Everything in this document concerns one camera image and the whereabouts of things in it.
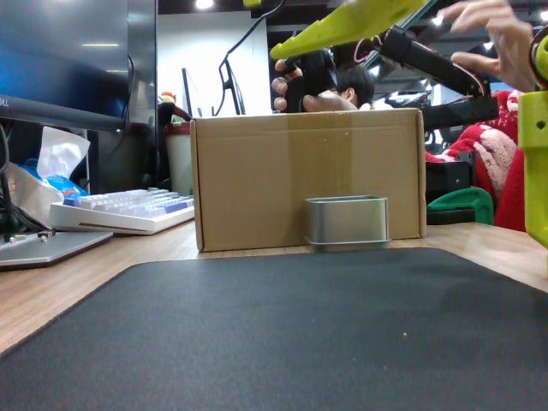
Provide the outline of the person's left hand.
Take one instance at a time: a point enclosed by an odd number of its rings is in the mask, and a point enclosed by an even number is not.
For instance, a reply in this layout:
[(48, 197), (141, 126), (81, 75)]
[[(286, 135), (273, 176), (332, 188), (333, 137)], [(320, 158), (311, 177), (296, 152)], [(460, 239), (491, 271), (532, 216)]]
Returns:
[(460, 1), (440, 9), (438, 16), (452, 23), (451, 32), (465, 33), (483, 27), (488, 32), (496, 58), (459, 51), (451, 60), (466, 69), (492, 75), (520, 92), (535, 90), (529, 65), (533, 27), (519, 20), (506, 1)]

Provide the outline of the person's right hand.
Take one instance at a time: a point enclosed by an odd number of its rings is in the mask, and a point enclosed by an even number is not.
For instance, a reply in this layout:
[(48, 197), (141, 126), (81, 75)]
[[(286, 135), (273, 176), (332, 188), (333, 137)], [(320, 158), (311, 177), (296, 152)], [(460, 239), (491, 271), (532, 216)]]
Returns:
[[(287, 112), (288, 101), (285, 98), (288, 92), (289, 83), (302, 77), (300, 68), (276, 77), (271, 83), (271, 89), (278, 94), (274, 99), (273, 107), (275, 110)], [(358, 110), (358, 97), (354, 88), (350, 87), (344, 92), (338, 92), (336, 89), (326, 90), (318, 96), (305, 95), (303, 99), (303, 108), (306, 112), (324, 112), (324, 111), (343, 111)]]

